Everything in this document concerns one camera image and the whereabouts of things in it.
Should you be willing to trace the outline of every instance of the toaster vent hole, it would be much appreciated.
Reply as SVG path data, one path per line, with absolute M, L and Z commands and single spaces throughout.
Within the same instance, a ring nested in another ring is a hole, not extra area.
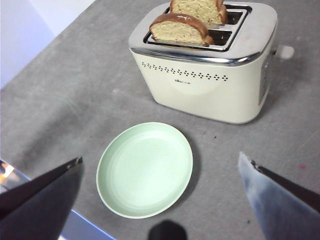
M 202 73 L 202 72 L 194 72 L 194 71 L 187 71 L 187 70 L 181 70 L 181 69 L 174 69 L 173 67 L 166 67 L 166 66 L 161 66 L 161 65 L 155 65 L 155 64 L 150 64 L 148 62 L 141 62 L 141 65 L 144 68 L 149 68 L 149 69 L 154 69 L 155 71 L 159 70 L 161 72 L 166 72 L 168 74 L 177 74 L 177 75 L 184 75 L 186 77 L 189 77 L 191 75 L 193 78 L 199 77 L 200 79 L 208 79 L 208 80 L 216 80 L 216 81 L 224 81 L 226 82 L 228 80 L 227 75 L 218 75 L 218 74 L 210 74 L 210 73 Z

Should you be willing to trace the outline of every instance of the gray surface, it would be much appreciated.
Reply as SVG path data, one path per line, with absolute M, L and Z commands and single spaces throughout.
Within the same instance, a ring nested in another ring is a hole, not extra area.
M 147 12 L 164 2 L 96 0 L 39 54 L 1 91 L 1 158 L 34 178 L 83 156 L 86 170 L 74 209 L 119 240 L 146 239 L 149 228 L 164 219 L 186 227 L 189 239 L 261 240 L 237 170 L 239 151 L 320 193 L 320 1 L 261 1 L 279 14 L 276 38 L 296 52 L 276 62 L 262 112 L 244 125 L 153 101 L 128 38 Z M 126 219 L 99 199 L 96 167 L 115 136 L 149 121 L 186 135 L 194 172 L 186 192 L 164 213 Z

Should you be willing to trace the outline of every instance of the cream toaster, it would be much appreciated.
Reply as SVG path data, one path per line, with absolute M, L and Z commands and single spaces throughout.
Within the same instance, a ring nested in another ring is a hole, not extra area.
M 154 100 L 192 115 L 232 124 L 253 120 L 266 100 L 273 55 L 289 59 L 294 49 L 272 50 L 278 15 L 269 5 L 224 2 L 228 24 L 210 28 L 214 45 L 154 41 L 149 26 L 169 13 L 169 3 L 151 10 L 129 37 L 129 49 Z

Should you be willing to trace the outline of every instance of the bread crust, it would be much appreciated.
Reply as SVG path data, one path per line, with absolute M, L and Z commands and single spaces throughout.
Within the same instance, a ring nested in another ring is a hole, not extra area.
M 219 16 L 223 24 L 228 24 L 227 8 L 224 4 L 221 5 L 221 8 L 219 10 Z
M 152 26 L 155 24 L 159 24 L 165 21 L 171 21 L 176 23 L 183 23 L 187 24 L 189 26 L 194 27 L 199 33 L 204 42 L 206 42 L 208 45 L 214 44 L 214 40 L 212 37 L 209 36 L 209 31 L 206 27 L 206 25 L 199 19 L 183 14 L 183 13 L 165 13 L 160 16 L 158 16 L 150 25 L 149 30 L 152 32 Z

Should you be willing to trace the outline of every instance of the plate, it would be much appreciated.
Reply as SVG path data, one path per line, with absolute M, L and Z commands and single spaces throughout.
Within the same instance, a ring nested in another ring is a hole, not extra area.
M 96 187 L 114 213 L 148 218 L 178 200 L 192 169 L 192 150 L 185 136 L 168 124 L 146 122 L 109 144 L 98 163 Z

